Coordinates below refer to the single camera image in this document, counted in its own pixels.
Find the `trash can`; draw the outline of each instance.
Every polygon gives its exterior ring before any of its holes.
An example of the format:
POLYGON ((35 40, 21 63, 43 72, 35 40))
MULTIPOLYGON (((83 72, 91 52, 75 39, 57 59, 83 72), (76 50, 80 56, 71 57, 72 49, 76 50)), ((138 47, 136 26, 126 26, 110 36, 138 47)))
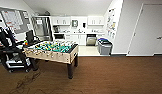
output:
POLYGON ((97 49, 100 55, 111 55, 112 43, 108 40, 99 39, 97 49))

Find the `kitchen counter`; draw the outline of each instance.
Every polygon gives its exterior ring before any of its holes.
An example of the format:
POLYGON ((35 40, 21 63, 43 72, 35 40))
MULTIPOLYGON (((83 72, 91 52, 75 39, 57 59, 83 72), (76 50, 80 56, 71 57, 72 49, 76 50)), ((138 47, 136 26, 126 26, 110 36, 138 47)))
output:
POLYGON ((103 32, 85 32, 85 33, 53 33, 53 34, 85 35, 85 34, 104 34, 104 33, 103 32))

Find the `black chair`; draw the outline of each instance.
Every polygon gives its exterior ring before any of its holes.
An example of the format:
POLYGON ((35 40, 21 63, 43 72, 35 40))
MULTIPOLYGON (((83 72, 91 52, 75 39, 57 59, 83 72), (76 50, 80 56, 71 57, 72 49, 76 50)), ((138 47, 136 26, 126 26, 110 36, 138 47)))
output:
POLYGON ((26 32, 26 40, 28 42, 28 45, 33 45, 40 42, 39 38, 37 36, 34 36, 33 30, 26 32))

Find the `white cabinet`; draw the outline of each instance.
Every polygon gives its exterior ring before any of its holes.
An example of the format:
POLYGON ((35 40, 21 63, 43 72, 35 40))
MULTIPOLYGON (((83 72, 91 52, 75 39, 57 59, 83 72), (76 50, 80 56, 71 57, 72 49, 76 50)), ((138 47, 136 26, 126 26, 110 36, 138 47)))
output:
POLYGON ((86 45, 86 35, 65 35, 66 41, 74 41, 79 45, 86 45))
POLYGON ((88 17, 88 25, 104 25, 104 17, 88 17))
POLYGON ((70 17, 51 17, 53 25, 70 25, 70 17))

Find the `stainless steel refrigerator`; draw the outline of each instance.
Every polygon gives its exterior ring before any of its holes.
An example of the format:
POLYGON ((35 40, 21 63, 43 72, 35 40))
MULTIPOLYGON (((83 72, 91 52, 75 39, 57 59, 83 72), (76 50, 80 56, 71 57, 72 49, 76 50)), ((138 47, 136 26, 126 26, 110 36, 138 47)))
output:
POLYGON ((53 41, 49 17, 32 17, 35 36, 41 41, 53 41))

